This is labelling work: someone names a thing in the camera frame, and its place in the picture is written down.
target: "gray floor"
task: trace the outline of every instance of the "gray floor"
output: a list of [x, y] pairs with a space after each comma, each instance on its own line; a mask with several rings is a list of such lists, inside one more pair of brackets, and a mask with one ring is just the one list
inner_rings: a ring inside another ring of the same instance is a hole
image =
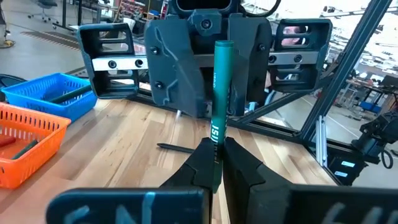
[[[62, 2], [59, 7], [48, 10], [47, 13], [61, 22]], [[8, 39], [15, 40], [16, 45], [10, 49], [0, 49], [0, 73], [17, 75], [25, 79], [32, 79], [42, 75], [68, 72], [83, 66], [81, 53], [61, 45], [55, 45], [43, 40], [22, 35], [24, 31], [53, 31], [52, 25], [41, 21], [40, 17], [28, 19], [30, 13], [40, 12], [40, 8], [28, 0], [4, 1], [2, 4], [6, 20], [9, 24], [11, 34]], [[67, 24], [76, 23], [76, 6], [68, 5]], [[83, 11], [85, 22], [92, 20], [95, 16], [91, 11]], [[57, 32], [71, 34], [67, 30], [58, 28]], [[268, 117], [281, 119], [291, 128], [300, 129], [310, 113], [316, 98], [306, 96], [289, 105], [279, 108], [268, 114]], [[351, 142], [361, 135], [359, 127], [364, 122], [349, 119], [346, 115], [350, 112], [346, 109], [333, 107], [327, 118], [327, 133], [331, 139], [343, 142]], [[355, 186], [396, 188], [398, 180], [398, 165], [391, 170], [385, 169], [382, 164], [370, 165], [365, 168], [360, 177], [356, 179]]]

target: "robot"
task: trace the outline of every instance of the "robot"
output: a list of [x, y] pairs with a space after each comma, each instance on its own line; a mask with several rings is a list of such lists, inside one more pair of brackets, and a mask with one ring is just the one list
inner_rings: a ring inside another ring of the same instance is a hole
[[[355, 139], [351, 144], [365, 155], [379, 157], [387, 169], [393, 166], [393, 159], [389, 152], [386, 151], [387, 144], [394, 144], [398, 140], [398, 110], [393, 110], [379, 115], [375, 120], [363, 124], [359, 129], [362, 135], [359, 139]], [[387, 154], [390, 164], [385, 162], [384, 154]]]
[[[80, 28], [82, 55], [99, 98], [133, 99], [140, 91], [138, 70], [148, 69], [155, 103], [194, 118], [205, 117], [209, 100], [221, 89], [229, 90], [229, 94], [223, 92], [227, 103], [222, 107], [215, 102], [212, 105], [212, 121], [223, 124], [227, 115], [242, 116], [247, 101], [264, 101], [267, 70], [276, 91], [317, 88], [332, 30], [329, 20], [282, 20], [272, 35], [266, 15], [246, 12], [237, 0], [171, 0], [169, 7], [166, 20], [152, 21], [146, 27], [146, 56], [134, 54], [134, 41], [126, 24]], [[308, 32], [284, 34], [288, 26], [307, 26]], [[99, 32], [109, 30], [123, 32], [126, 38], [98, 37]], [[284, 38], [296, 37], [304, 38], [305, 43], [281, 44]], [[217, 53], [220, 42], [224, 46], [233, 43], [233, 50], [224, 57]], [[127, 49], [108, 51], [103, 44], [124, 44]], [[221, 67], [231, 77], [218, 89], [215, 76]], [[297, 78], [276, 79], [291, 73]], [[114, 82], [117, 79], [131, 79], [134, 84], [121, 86]], [[223, 111], [222, 115], [217, 117], [215, 110]], [[386, 131], [390, 128], [379, 122]], [[47, 223], [211, 223], [213, 194], [221, 172], [232, 224], [398, 222], [398, 191], [293, 184], [233, 138], [225, 138], [220, 127], [212, 129], [211, 139], [203, 138], [159, 188], [69, 190], [50, 203]], [[221, 144], [215, 141], [216, 131]]]

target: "green tube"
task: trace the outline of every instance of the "green tube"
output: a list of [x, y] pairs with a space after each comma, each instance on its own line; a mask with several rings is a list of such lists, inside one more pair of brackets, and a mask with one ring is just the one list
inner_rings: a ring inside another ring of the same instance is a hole
[[231, 85], [234, 59], [234, 42], [216, 41], [214, 52], [213, 105], [211, 109], [211, 140], [214, 143], [215, 173], [213, 193], [221, 184], [223, 175], [222, 153], [226, 132], [229, 86]]
[[67, 94], [64, 94], [62, 96], [58, 96], [54, 99], [49, 100], [51, 103], [63, 103], [67, 100], [71, 100], [76, 96], [80, 96], [82, 94], [85, 94], [86, 92], [91, 91], [91, 85], [83, 86], [77, 90], [73, 90]]
[[31, 141], [25, 148], [19, 151], [12, 159], [19, 159], [22, 155], [24, 155], [27, 151], [31, 150], [35, 145], [39, 142], [37, 140]]

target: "wooden tabletop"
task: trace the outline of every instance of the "wooden tabletop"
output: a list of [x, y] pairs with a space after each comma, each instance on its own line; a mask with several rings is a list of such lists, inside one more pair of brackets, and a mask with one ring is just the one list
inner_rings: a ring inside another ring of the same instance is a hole
[[[127, 100], [98, 100], [75, 121], [58, 153], [18, 189], [0, 189], [0, 223], [45, 223], [54, 196], [76, 187], [158, 187], [188, 154], [158, 142], [196, 148], [208, 122]], [[231, 136], [265, 165], [300, 184], [335, 183], [298, 144], [228, 127]], [[229, 223], [223, 185], [214, 197], [213, 223]]]

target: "blue basket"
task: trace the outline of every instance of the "blue basket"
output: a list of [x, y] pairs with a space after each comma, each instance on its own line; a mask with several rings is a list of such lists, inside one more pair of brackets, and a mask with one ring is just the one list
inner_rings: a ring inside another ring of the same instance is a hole
[[367, 111], [370, 111], [370, 112], [373, 112], [373, 113], [376, 113], [376, 114], [379, 114], [380, 111], [381, 111], [381, 107], [380, 107], [380, 106], [373, 106], [372, 103], [368, 103], [368, 102], [365, 102], [365, 101], [362, 101], [362, 102], [359, 104], [359, 106], [360, 106], [362, 109], [364, 109], [364, 110], [367, 110]]
[[2, 92], [12, 105], [62, 116], [74, 122], [95, 106], [97, 97], [92, 91], [60, 104], [50, 103], [46, 100], [62, 96], [89, 84], [88, 80], [56, 73], [3, 88]]
[[156, 11], [156, 10], [153, 10], [153, 9], [149, 10], [149, 13], [152, 13], [152, 14], [155, 15], [155, 16], [158, 16], [158, 15], [159, 15], [159, 12]]

